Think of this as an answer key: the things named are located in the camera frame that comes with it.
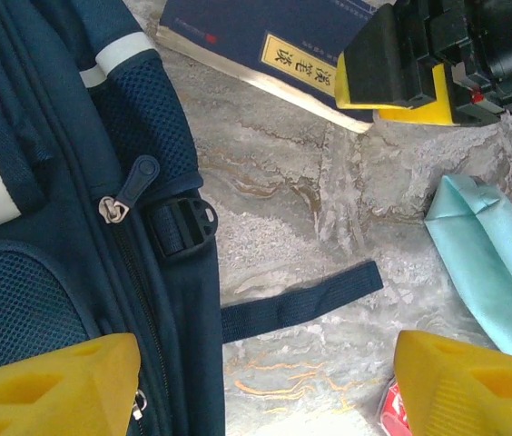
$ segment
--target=zipper slider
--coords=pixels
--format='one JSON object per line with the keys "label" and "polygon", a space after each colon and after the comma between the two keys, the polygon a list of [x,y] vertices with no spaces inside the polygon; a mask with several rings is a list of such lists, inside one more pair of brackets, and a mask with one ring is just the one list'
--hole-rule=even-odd
{"label": "zipper slider", "polygon": [[123,188],[116,197],[103,197],[99,202],[99,213],[107,224],[118,224],[125,219],[128,212],[159,175],[159,163],[152,156],[139,156]]}
{"label": "zipper slider", "polygon": [[147,409],[147,397],[141,389],[138,389],[135,393],[135,401],[131,408],[131,414],[136,421],[139,421],[143,417],[143,411]]}

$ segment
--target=gray stone surface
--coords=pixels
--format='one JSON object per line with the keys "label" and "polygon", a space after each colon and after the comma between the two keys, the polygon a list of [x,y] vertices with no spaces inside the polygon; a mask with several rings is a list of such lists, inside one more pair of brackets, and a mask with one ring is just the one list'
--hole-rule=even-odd
{"label": "gray stone surface", "polygon": [[[162,2],[128,3],[153,37]],[[512,200],[512,117],[478,129],[377,120],[357,135],[160,52],[197,142],[203,194],[221,219],[222,301],[274,295],[366,259],[385,283],[316,321],[225,345],[228,434],[378,434],[401,329],[492,346],[423,217],[444,173],[480,176]]]}

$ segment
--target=light blue fabric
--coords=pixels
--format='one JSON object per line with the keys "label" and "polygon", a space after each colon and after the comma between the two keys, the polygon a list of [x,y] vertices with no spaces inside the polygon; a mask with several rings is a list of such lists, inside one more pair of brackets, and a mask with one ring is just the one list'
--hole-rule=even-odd
{"label": "light blue fabric", "polygon": [[512,354],[512,203],[494,186],[446,175],[426,226],[466,306]]}

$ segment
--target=black machine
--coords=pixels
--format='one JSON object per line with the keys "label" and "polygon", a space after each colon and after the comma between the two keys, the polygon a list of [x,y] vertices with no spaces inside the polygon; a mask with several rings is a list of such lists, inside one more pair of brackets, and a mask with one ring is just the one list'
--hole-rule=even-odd
{"label": "black machine", "polygon": [[398,0],[341,54],[341,108],[419,124],[485,125],[512,114],[512,0]]}

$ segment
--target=yellow plastic object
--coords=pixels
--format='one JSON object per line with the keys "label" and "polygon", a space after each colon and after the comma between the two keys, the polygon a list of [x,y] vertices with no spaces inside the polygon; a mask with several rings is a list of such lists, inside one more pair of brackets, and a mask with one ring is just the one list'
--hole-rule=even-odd
{"label": "yellow plastic object", "polygon": [[337,59],[337,73],[335,75],[335,103],[339,109],[403,109],[393,104],[358,104],[352,103],[349,94],[349,80],[345,67],[345,55],[341,53]]}
{"label": "yellow plastic object", "polygon": [[456,125],[452,117],[444,68],[446,67],[443,64],[439,64],[432,69],[436,89],[435,102],[416,109],[394,104],[357,104],[350,100],[345,57],[341,53],[337,61],[335,77],[335,102],[339,109],[379,109],[379,116],[384,120],[411,124]]}
{"label": "yellow plastic object", "polygon": [[456,125],[452,118],[446,82],[446,68],[443,64],[433,67],[436,101],[416,109],[379,109],[379,116],[384,120],[412,124]]}
{"label": "yellow plastic object", "polygon": [[112,334],[0,368],[0,436],[124,436],[140,366]]}
{"label": "yellow plastic object", "polygon": [[413,436],[512,436],[512,356],[401,332],[395,374]]}

